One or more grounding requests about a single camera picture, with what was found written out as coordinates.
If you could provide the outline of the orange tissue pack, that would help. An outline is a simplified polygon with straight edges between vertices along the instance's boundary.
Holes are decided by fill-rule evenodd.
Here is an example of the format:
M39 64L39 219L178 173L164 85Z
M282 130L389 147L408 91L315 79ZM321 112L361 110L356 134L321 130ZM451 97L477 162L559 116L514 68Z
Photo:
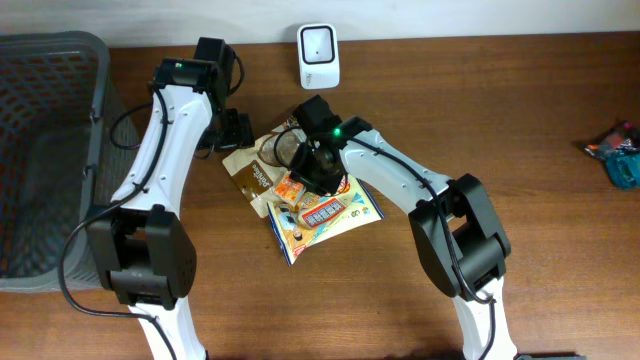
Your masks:
M286 172L275 185L273 192L283 202L295 206L305 193L305 186L292 178L291 172Z

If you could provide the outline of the yellow blue snack bag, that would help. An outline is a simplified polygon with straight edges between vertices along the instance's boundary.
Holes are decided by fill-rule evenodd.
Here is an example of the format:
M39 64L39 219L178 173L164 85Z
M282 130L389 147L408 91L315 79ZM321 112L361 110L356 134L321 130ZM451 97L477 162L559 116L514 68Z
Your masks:
M268 203L267 209L272 230L289 266L306 249L384 218L368 189L351 175L342 179L335 195L304 192L295 205L277 198L276 202Z

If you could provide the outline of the beige brown cookie pouch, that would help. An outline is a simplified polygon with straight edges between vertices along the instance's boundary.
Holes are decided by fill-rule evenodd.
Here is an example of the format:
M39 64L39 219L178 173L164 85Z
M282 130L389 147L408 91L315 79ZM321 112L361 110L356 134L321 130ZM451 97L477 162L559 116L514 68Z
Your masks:
M287 204L273 189L281 177L290 172L289 163L304 139L297 119L290 116L258 138L253 147L235 150L223 160L233 183L260 218L268 215L269 204Z

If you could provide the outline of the teal mouthwash bottle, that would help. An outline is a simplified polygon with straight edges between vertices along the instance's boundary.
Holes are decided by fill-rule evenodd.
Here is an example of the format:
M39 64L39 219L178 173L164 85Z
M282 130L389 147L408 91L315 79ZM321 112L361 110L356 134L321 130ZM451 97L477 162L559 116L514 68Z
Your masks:
M623 190L639 187L639 154L621 153L612 155L605 161L605 167L612 183Z

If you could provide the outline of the black red snack packet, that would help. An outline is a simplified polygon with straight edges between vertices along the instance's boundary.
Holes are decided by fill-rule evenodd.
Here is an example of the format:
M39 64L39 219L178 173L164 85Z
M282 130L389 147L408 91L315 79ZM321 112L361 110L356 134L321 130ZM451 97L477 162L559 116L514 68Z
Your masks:
M590 156L605 161L614 156L639 152L639 127L629 121L620 121L608 131L587 144L583 150Z

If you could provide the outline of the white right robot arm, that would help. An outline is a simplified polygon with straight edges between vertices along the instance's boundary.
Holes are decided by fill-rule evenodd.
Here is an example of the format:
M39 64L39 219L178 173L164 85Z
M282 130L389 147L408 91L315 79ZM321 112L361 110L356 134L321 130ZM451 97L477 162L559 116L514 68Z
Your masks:
M453 301L464 357L516 358L503 304L511 244L481 181L420 165L366 120L342 120L319 95L292 115L305 135L290 163L293 178L328 195L352 176L394 203L408 217L423 271Z

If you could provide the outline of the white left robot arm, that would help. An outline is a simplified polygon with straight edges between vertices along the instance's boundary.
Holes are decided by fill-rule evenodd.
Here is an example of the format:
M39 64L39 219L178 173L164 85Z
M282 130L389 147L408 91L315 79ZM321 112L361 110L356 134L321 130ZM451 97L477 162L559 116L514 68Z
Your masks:
M166 58L150 83L152 116L125 179L87 214L86 237L103 288L138 320L156 359L206 359L188 294L197 253L180 221L192 161L254 144L249 118L227 108L242 62L222 39L199 39L190 59Z

